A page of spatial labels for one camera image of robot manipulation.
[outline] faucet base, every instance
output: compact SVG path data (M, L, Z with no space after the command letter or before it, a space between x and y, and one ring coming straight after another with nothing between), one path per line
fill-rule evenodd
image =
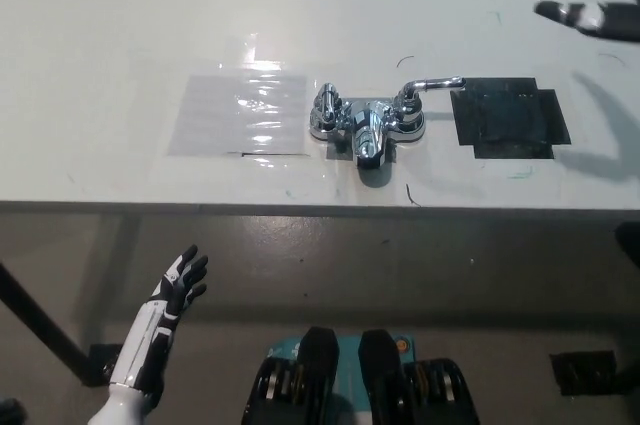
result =
M376 103L378 107L383 108L389 114L392 113L393 99L389 97L363 97L363 98L344 98L344 114L351 116L353 110L370 109L372 103ZM411 122L402 123L398 120L394 121L395 126L389 130L389 138L398 143L410 143L420 140L425 131L424 113L419 112L417 117ZM324 142L348 141L348 133L344 128L336 126L327 126L319 123L317 118L312 114L309 124L311 135L318 140Z

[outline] black mat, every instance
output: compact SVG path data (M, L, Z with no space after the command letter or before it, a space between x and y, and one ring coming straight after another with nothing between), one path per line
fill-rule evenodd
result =
M552 145L571 143L555 91L533 78L470 78L451 101L458 143L476 158L552 159Z

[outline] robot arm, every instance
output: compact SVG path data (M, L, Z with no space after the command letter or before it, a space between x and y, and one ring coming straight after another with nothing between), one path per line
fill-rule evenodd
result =
M160 401L173 335L184 311L207 286L207 256L192 245L165 272L138 311L111 375L109 399L89 425L140 425Z

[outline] faucet handle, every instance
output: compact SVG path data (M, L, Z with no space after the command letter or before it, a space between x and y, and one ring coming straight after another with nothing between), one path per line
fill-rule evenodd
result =
M342 99L332 83L325 83L313 100L309 117L311 134L320 140L329 140L336 129L338 115L341 113Z
M436 78L424 81L424 90L439 90L450 88L463 88L467 84L464 77Z
M322 85L313 101L314 108L320 112L322 119L327 123L335 123L336 110L340 108L340 104L340 95L332 83Z
M467 80L463 77L414 80L405 84L393 100L393 108L402 123L422 120L422 100L418 92L428 90L463 88Z

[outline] faucet spout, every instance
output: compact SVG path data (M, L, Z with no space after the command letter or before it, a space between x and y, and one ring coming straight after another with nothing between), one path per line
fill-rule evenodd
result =
M353 110L353 160L358 168L380 168L387 151L388 103L373 100Z

